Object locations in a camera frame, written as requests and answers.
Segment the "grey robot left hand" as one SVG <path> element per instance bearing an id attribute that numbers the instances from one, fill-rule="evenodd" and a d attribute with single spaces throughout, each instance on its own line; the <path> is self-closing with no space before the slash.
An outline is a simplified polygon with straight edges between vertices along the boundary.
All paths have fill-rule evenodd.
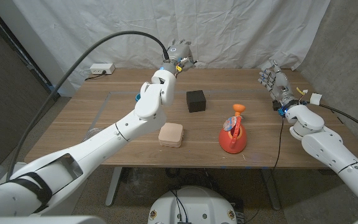
<path id="1" fill-rule="evenodd" d="M 172 39 L 167 49 L 169 62 L 163 63 L 162 70 L 167 70 L 175 74 L 177 66 L 179 66 L 183 72 L 195 68 L 196 61 L 193 58 L 190 46 L 191 41 Z"/>

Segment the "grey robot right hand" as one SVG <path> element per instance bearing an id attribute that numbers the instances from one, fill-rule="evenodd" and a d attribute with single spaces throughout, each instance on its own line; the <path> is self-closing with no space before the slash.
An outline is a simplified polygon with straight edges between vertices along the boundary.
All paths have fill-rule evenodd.
<path id="1" fill-rule="evenodd" d="M 274 111 L 289 110 L 299 104 L 299 99 L 293 94 L 287 76 L 282 72 L 275 60 L 271 61 L 271 69 L 262 70 L 258 82 L 270 93 Z"/>

